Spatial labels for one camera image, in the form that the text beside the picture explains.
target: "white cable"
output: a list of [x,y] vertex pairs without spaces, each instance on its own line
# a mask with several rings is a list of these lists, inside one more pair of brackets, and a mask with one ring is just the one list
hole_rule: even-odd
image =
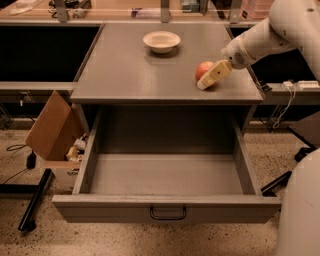
[[286,86],[286,88],[287,88],[287,90],[288,90],[289,93],[290,93],[289,102],[288,102],[288,105],[287,105],[284,109],[282,109],[282,110],[280,111],[280,115],[278,116],[277,121],[276,121],[276,122],[273,124],[273,126],[272,126],[272,128],[274,128],[274,129],[279,128],[280,121],[281,121],[281,117],[287,112],[287,110],[289,109],[292,101],[293,101],[294,98],[296,97],[296,85],[295,85],[295,84],[293,84],[293,86],[292,86],[292,88],[293,88],[293,89],[292,89],[292,90],[293,90],[293,93],[292,93],[292,91],[290,90],[289,86]]

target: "drawer front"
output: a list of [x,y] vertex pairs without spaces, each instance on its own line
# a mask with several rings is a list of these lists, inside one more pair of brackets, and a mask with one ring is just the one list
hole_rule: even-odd
[[68,222],[90,223],[265,223],[281,207],[276,198],[257,196],[215,196],[198,200],[185,197],[171,201],[169,203],[169,198],[121,199],[99,195],[53,198],[54,205]]

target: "black cable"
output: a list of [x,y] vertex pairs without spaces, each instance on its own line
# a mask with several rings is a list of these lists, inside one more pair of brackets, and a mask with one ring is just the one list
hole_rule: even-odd
[[23,173],[25,171],[29,170],[28,168],[16,173],[15,175],[11,176],[9,179],[7,179],[5,182],[3,182],[2,184],[6,184],[9,180],[13,179],[14,177],[16,177],[17,175],[19,175],[20,173]]
[[17,144],[17,145],[12,145],[10,147],[7,147],[7,151],[15,151],[15,150],[20,150],[26,147],[26,144]]

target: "cable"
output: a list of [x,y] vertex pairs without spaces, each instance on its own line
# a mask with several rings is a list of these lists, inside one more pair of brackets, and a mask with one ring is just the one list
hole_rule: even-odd
[[12,145],[10,147],[7,147],[7,151],[15,151],[15,150],[20,150],[26,147],[26,144],[17,144],[17,145]]
[[[7,151],[15,151],[15,150],[20,150],[24,147],[26,147],[27,145],[25,144],[17,144],[17,145],[12,145],[10,147],[7,148]],[[30,155],[27,157],[27,164],[25,169],[23,169],[20,172],[17,172],[16,174],[12,175],[10,178],[8,178],[5,182],[3,182],[2,184],[6,184],[9,180],[13,179],[14,177],[16,177],[17,175],[19,175],[20,173],[23,173],[27,170],[32,170],[35,166],[36,166],[36,159],[37,156],[36,154],[33,152],[30,153]]]
[[11,176],[9,179],[7,179],[5,182],[3,182],[2,184],[6,184],[9,180],[13,179],[14,177],[16,177],[17,175],[19,175],[20,173],[23,173],[25,171],[29,170],[28,168],[16,173],[15,175]]
[[290,98],[289,98],[289,102],[288,102],[288,105],[282,109],[280,111],[280,115],[278,116],[277,118],[277,121],[273,124],[272,128],[276,129],[276,128],[279,128],[279,125],[280,125],[280,121],[281,121],[281,117],[287,112],[287,110],[289,109],[292,101],[294,100],[294,98],[296,97],[296,85],[293,84],[292,88],[293,88],[293,93],[292,91],[290,90],[289,86],[286,86],[287,90],[289,91],[290,93]]

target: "black chair leg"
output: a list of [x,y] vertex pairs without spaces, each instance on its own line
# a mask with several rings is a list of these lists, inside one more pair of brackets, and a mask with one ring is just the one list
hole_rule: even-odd
[[287,171],[286,173],[282,174],[280,177],[270,182],[268,185],[261,188],[262,195],[275,197],[276,195],[272,192],[272,190],[280,185],[286,186],[291,174],[292,174],[292,171]]

